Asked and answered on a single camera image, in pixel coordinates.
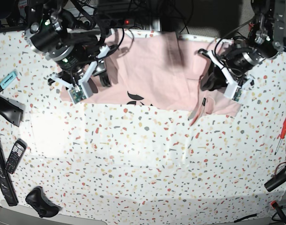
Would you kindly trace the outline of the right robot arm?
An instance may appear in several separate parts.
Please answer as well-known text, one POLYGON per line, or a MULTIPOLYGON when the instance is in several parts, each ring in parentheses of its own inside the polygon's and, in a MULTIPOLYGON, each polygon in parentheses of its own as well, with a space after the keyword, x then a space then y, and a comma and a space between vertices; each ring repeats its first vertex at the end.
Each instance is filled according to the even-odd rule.
POLYGON ((53 60, 61 69, 53 73, 48 84, 62 83, 72 100, 80 101, 93 95, 89 80, 98 76, 103 87, 110 87, 104 59, 115 45, 108 46, 109 26, 99 15, 90 15, 79 1, 72 4, 86 18, 79 21, 64 7, 65 0, 29 0, 28 28, 24 38, 32 51, 53 60))

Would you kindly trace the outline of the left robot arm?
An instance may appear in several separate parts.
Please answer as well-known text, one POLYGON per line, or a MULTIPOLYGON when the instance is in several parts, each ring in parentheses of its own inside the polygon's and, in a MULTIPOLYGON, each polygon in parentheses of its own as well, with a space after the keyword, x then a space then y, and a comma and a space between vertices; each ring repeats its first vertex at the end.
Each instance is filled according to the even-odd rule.
POLYGON ((210 59, 207 75, 200 82, 202 91, 220 90, 226 98, 238 102, 243 91, 254 85, 254 77, 248 75, 253 67, 264 60, 272 60, 284 50, 284 0, 251 1, 254 17, 247 21, 247 38, 234 38, 225 52, 217 49, 199 49, 198 53, 210 59))

